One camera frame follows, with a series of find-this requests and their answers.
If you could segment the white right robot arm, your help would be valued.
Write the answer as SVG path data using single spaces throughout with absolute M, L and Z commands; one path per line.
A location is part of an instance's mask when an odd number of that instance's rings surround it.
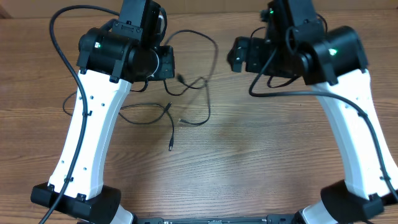
M 319 202 L 267 223 L 370 223 L 397 203 L 397 165 L 384 139 L 358 33 L 330 30 L 311 1 L 271 1 L 261 12 L 263 38 L 237 37 L 227 61 L 257 78 L 303 78 L 333 131 L 345 177 L 321 190 Z

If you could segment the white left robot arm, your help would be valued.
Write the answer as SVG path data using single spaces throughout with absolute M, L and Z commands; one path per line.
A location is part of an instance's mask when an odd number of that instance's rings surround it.
M 165 9 L 151 0 L 124 1 L 114 18 L 84 34 L 75 66 L 75 108 L 62 155 L 49 180 L 32 189 L 33 203 L 88 223 L 132 224 L 121 191 L 103 183 L 114 125 L 135 82 L 175 76 L 173 49 L 162 45 Z

